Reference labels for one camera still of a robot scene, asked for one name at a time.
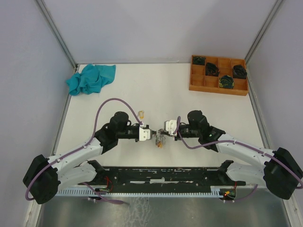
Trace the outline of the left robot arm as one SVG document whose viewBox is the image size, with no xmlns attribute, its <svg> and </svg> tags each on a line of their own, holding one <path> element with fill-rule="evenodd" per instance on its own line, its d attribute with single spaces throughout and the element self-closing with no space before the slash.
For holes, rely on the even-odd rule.
<svg viewBox="0 0 303 227">
<path fill-rule="evenodd" d="M 93 133 L 92 138 L 80 147 L 50 157 L 36 156 L 23 178 L 27 188 L 26 199 L 44 204 L 60 190 L 76 184 L 101 184 L 105 173 L 92 158 L 117 146 L 119 139 L 147 141 L 155 133 L 143 123 L 131 124 L 127 113 L 115 113 L 109 123 Z"/>
</svg>

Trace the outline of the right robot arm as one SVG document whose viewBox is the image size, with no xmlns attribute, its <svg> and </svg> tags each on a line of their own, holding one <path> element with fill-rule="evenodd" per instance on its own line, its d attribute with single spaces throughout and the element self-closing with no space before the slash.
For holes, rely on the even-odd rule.
<svg viewBox="0 0 303 227">
<path fill-rule="evenodd" d="M 302 189 L 303 171 L 288 150 L 256 147 L 238 140 L 210 125 L 200 110 L 189 112 L 187 120 L 187 124 L 182 124 L 180 117 L 166 121 L 165 133 L 174 140 L 197 138 L 199 145 L 195 148 L 206 148 L 244 161 L 244 164 L 225 161 L 221 165 L 223 170 L 217 173 L 221 184 L 242 181 L 265 186 L 284 200 L 290 199 L 295 190 Z"/>
</svg>

